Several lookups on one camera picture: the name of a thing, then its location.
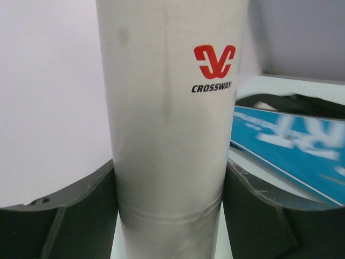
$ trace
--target logo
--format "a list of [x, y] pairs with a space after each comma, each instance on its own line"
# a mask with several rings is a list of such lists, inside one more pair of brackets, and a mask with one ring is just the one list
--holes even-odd
[[231, 65], [226, 64], [227, 60], [232, 60], [235, 56], [236, 48], [235, 46], [228, 45], [225, 47], [220, 60], [217, 60], [216, 52], [211, 45], [202, 45], [194, 49], [194, 54], [197, 61], [206, 61], [206, 55], [209, 58], [211, 69], [209, 66], [200, 66], [201, 72], [206, 79], [224, 78]]

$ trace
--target white wall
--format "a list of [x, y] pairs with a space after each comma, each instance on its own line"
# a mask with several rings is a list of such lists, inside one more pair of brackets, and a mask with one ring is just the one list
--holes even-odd
[[[0, 207], [5, 207], [27, 204], [89, 175], [111, 158], [111, 148], [94, 1], [3, 0], [0, 32]], [[247, 28], [241, 83], [258, 73]], [[220, 235], [226, 237], [222, 224]], [[116, 234], [121, 254], [121, 233]], [[229, 249], [227, 240], [218, 246]], [[226, 253], [219, 258], [229, 258]]]

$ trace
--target white tumbler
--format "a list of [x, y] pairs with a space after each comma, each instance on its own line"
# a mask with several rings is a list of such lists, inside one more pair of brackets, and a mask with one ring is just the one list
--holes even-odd
[[126, 258], [214, 258], [248, 0], [96, 5]]

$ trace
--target stain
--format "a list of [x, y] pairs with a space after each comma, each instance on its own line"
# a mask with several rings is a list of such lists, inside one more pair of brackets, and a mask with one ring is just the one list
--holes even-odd
[[168, 11], [167, 7], [164, 5], [163, 10], [164, 19], [164, 75], [163, 75], [163, 117], [164, 122], [167, 124], [171, 117], [172, 110], [172, 85], [171, 85], [171, 74], [169, 65], [169, 45], [168, 45]]
[[121, 46], [125, 47], [128, 45], [130, 36], [126, 28], [120, 28], [118, 31], [118, 39]]

